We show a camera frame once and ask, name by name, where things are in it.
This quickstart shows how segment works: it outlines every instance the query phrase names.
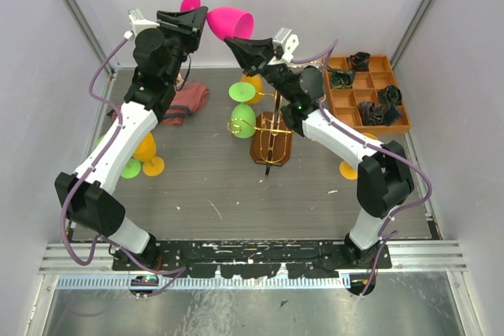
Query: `pink cup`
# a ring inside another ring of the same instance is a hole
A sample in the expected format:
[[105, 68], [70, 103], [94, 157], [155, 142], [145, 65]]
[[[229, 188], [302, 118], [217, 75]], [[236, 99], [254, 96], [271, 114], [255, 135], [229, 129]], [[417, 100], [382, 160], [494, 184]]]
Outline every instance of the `pink cup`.
[[192, 11], [202, 6], [202, 0], [183, 0], [180, 3], [180, 12]]
[[226, 37], [249, 39], [254, 31], [254, 17], [251, 13], [233, 7], [219, 7], [206, 15], [208, 26], [221, 40]]

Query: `orange tray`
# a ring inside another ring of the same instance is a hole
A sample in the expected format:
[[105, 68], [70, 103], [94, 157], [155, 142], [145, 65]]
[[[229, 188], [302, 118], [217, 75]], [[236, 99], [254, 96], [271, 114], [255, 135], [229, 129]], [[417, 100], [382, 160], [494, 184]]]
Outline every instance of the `orange tray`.
[[[329, 66], [342, 70], [351, 69], [349, 57], [331, 57]], [[391, 62], [385, 55], [374, 55], [369, 60], [369, 72], [356, 72], [354, 84], [351, 89], [331, 88], [329, 73], [324, 73], [324, 89], [327, 95], [329, 110], [338, 120], [351, 126], [361, 133], [371, 134], [406, 134], [410, 128], [410, 118], [404, 102], [398, 106], [402, 117], [391, 126], [364, 126], [357, 105], [361, 102], [374, 102], [378, 105], [378, 91], [386, 86], [397, 86]]]

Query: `gray floor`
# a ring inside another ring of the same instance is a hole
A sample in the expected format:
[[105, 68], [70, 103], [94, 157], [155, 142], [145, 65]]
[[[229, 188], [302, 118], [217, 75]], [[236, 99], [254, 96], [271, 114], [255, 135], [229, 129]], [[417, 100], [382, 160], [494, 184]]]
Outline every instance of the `gray floor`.
[[46, 336], [457, 336], [445, 273], [380, 274], [364, 300], [345, 289], [57, 290]]
[[[117, 104], [131, 77], [132, 70], [119, 71], [111, 94]], [[266, 177], [265, 166], [250, 158], [250, 140], [226, 129], [236, 105], [228, 88], [239, 80], [239, 70], [193, 69], [191, 78], [208, 86], [209, 102], [181, 127], [154, 129], [165, 171], [120, 180], [114, 196], [128, 217], [158, 238], [343, 238], [357, 219], [359, 204], [356, 182], [339, 174], [341, 159], [295, 135], [291, 159]], [[272, 93], [267, 83], [265, 91]], [[254, 105], [256, 114], [271, 109], [270, 98]], [[107, 119], [103, 134], [110, 124]], [[394, 139], [405, 145], [402, 136]], [[409, 201], [417, 198], [415, 191]], [[425, 209], [404, 212], [392, 223], [394, 229], [400, 238], [429, 238]], [[74, 239], [92, 236], [77, 227]]]

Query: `red towel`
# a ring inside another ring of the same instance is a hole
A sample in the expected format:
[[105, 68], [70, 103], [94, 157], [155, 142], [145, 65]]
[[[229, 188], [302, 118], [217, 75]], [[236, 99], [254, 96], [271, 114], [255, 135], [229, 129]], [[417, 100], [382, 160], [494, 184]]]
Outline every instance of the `red towel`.
[[[170, 106], [186, 106], [192, 113], [196, 113], [205, 106], [208, 101], [208, 93], [208, 87], [204, 84], [196, 82], [188, 83], [184, 89], [175, 94]], [[168, 112], [166, 112], [166, 114], [170, 113], [180, 113], [180, 109], [169, 109]], [[181, 125], [182, 118], [181, 116], [170, 117], [161, 121], [161, 123], [164, 125]]]

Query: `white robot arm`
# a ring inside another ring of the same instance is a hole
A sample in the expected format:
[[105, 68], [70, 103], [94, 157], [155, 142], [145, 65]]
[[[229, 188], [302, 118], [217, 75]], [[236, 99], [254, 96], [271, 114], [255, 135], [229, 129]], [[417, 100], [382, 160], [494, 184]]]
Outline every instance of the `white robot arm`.
[[399, 143], [383, 144], [370, 139], [319, 107], [319, 99], [324, 96], [322, 73], [311, 65], [297, 73], [289, 68], [292, 52], [299, 44], [298, 36], [291, 32], [282, 28], [274, 39], [226, 38], [224, 41], [245, 75], [263, 76], [289, 102], [281, 111], [291, 130], [326, 146], [358, 172], [357, 198], [361, 211], [345, 238], [345, 246], [348, 259], [361, 264], [375, 254], [380, 229], [388, 214], [414, 188], [410, 169], [405, 164], [367, 146], [390, 150], [401, 157], [406, 154]]
[[130, 12], [137, 68], [121, 107], [122, 125], [116, 119], [91, 155], [71, 175], [60, 173], [54, 183], [62, 206], [73, 193], [65, 209], [69, 220], [106, 236], [147, 266], [158, 257], [156, 238], [130, 221], [112, 194], [124, 166], [175, 97], [180, 66], [198, 49], [207, 12], [207, 7], [184, 13], [158, 11], [157, 22], [144, 19], [138, 10]]

